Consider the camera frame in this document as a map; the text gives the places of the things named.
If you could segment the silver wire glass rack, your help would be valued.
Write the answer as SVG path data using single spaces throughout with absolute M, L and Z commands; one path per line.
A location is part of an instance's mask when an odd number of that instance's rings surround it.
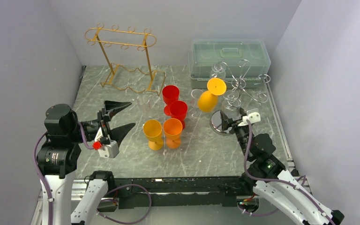
M 242 59 L 238 62 L 238 67 L 240 68 L 240 74 L 238 76 L 235 76 L 233 74 L 233 72 L 231 72 L 229 65 L 227 65 L 227 67 L 226 67 L 226 72 L 229 72 L 231 75 L 231 78 L 232 78 L 231 81 L 227 81 L 227 83 L 229 83 L 231 85 L 229 90 L 237 90 L 240 94 L 240 100 L 241 100 L 241 94 L 245 93 L 249 97 L 251 97 L 252 100 L 254 100 L 258 103 L 267 102 L 268 97 L 266 96 L 266 94 L 263 94 L 260 92 L 257 94 L 257 97 L 253 97 L 246 91 L 246 87 L 247 87 L 247 85 L 251 85 L 251 86 L 255 87 L 260 84 L 267 84 L 271 81 L 271 77 L 268 74 L 260 74 L 257 76 L 256 82 L 254 82 L 254 81 L 249 82 L 246 80 L 246 75 L 249 72 L 249 70 L 251 69 L 251 62 L 246 59 Z M 222 133 L 222 131 L 221 131 L 220 110 L 218 110 L 212 114 L 212 116 L 210 118 L 210 127 L 212 128 L 212 130 L 215 133 L 217 133 L 219 135 L 224 135 L 224 136 L 229 135 L 229 134 Z

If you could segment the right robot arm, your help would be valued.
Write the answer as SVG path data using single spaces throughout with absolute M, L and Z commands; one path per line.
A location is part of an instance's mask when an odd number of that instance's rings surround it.
M 233 120 L 220 111 L 221 126 L 236 135 L 244 155 L 240 190 L 264 197 L 297 225 L 339 225 L 344 214 L 331 210 L 315 199 L 291 174 L 273 152 L 276 147 L 269 134 L 254 135 L 252 125 L 260 114 L 240 109 L 241 118 Z

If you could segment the clear stemless glass front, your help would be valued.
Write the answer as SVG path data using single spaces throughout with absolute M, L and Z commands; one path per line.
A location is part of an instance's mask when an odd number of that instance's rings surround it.
M 230 119 L 240 118 L 240 94 L 237 90 L 228 90 L 223 94 L 222 111 Z

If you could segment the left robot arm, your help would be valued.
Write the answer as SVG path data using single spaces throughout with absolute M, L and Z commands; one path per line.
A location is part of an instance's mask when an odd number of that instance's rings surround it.
M 43 192 L 44 225 L 86 225 L 92 220 L 101 199 L 112 196 L 116 190 L 111 171 L 95 171 L 76 208 L 72 208 L 72 190 L 80 144 L 95 150 L 102 158 L 115 158 L 126 135 L 135 126 L 129 123 L 110 128 L 111 119 L 131 105 L 130 102 L 106 100 L 94 120 L 80 122 L 67 104 L 47 109 L 43 134 L 44 143 L 34 148 L 34 166 Z

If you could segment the clear ribbed wine glass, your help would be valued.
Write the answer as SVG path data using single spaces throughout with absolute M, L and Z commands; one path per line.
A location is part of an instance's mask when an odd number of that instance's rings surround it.
M 226 67 L 227 64 L 225 62 L 216 62 L 211 66 L 210 77 L 224 80 L 226 77 Z

